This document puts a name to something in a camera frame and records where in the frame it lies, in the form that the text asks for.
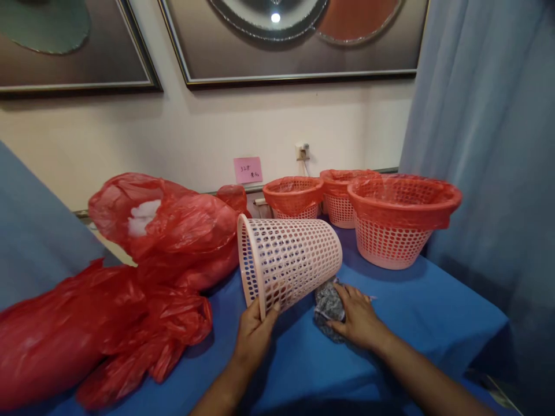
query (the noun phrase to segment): hand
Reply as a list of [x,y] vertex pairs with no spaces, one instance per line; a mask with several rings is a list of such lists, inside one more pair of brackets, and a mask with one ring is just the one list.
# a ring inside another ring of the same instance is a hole
[[377,354],[386,352],[395,336],[374,312],[370,298],[349,285],[334,283],[334,287],[343,302],[346,321],[328,321],[327,325],[360,348]]
[[264,322],[260,319],[259,300],[254,302],[241,315],[235,351],[230,364],[252,377],[260,367],[272,339],[272,329],[279,316],[280,304],[276,302],[266,314]]

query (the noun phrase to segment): red garbage bag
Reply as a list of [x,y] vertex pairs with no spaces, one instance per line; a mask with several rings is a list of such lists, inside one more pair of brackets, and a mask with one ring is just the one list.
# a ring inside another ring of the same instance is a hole
[[238,265],[239,251],[237,241],[233,239],[214,253],[212,260],[199,261],[187,269],[174,285],[177,287],[187,286],[202,292],[221,282]]
[[195,290],[155,285],[145,293],[149,314],[77,390],[77,399],[87,410],[116,403],[134,391],[146,374],[163,382],[185,348],[200,343],[212,330],[210,303]]
[[239,214],[245,214],[247,218],[253,217],[247,209],[247,193],[241,185],[224,185],[218,190],[216,196]]
[[59,394],[84,379],[109,343],[146,314],[135,269],[102,259],[53,290],[0,313],[0,410]]
[[359,218],[391,228],[448,228],[463,201],[448,182],[400,173],[356,178],[347,191]]
[[309,176],[286,176],[264,185],[266,202],[282,214],[295,217],[324,199],[324,181]]
[[[161,203],[145,227],[146,235],[130,236],[131,210],[156,199]],[[125,173],[106,182],[88,208],[102,235],[137,264],[148,266],[139,270],[141,284],[179,279],[180,285],[203,291],[238,265],[236,247],[231,246],[236,245],[239,213],[248,213],[241,186],[222,187],[216,198],[164,179]]]
[[358,177],[379,177],[373,170],[322,170],[320,177],[324,180],[324,194],[337,198],[348,198],[347,186]]

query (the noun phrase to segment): white cotton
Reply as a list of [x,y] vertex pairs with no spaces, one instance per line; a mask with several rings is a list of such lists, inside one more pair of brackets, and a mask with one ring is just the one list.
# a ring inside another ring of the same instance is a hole
[[137,208],[131,209],[132,217],[129,217],[129,236],[142,237],[146,235],[146,226],[156,216],[156,211],[162,204],[159,199],[143,202]]

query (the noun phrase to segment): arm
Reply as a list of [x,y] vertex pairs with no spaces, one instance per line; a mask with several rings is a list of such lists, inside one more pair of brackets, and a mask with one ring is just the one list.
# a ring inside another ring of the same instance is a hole
[[261,322],[256,298],[241,316],[235,351],[230,362],[189,416],[229,416],[235,412],[251,378],[268,352],[278,315],[279,302],[274,304],[264,322]]
[[357,346],[373,351],[428,416],[494,416],[459,383],[391,332],[377,317],[370,298],[350,286],[335,285],[346,322],[329,326]]

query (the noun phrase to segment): framed picture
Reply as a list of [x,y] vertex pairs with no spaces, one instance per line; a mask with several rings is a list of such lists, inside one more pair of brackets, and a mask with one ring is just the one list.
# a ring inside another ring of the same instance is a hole
[[189,89],[415,77],[428,0],[158,0]]
[[1,0],[0,98],[162,91],[128,0]]

